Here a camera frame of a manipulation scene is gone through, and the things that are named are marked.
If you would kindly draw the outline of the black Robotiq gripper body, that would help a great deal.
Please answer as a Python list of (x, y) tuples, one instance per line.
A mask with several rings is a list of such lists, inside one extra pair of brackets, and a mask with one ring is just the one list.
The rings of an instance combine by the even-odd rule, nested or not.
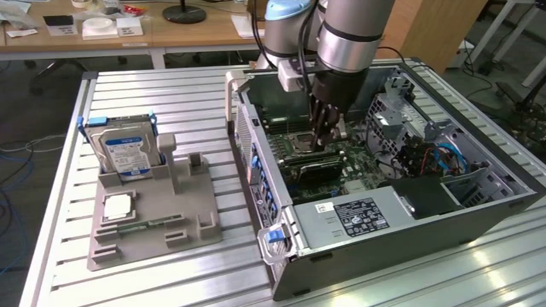
[(344, 73), (336, 70), (316, 73), (313, 95), (341, 111), (349, 111), (368, 77), (368, 69), (357, 73)]

